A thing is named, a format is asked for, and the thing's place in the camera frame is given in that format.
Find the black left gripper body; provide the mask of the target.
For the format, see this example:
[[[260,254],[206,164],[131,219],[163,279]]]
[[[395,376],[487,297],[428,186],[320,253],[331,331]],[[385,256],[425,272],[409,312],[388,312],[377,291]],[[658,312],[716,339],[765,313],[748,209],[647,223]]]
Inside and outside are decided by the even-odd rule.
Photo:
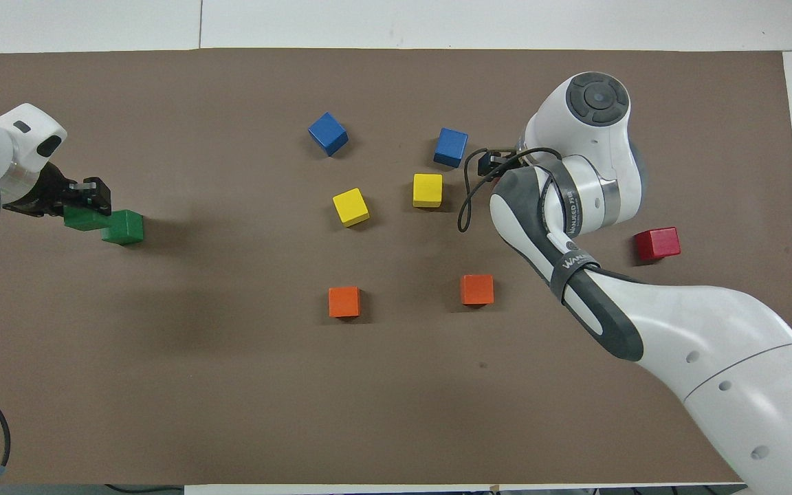
[[[2,208],[31,217],[63,217],[64,200],[70,198],[70,187],[72,179],[67,179],[57,166],[48,161],[28,194],[16,201],[3,203]]]

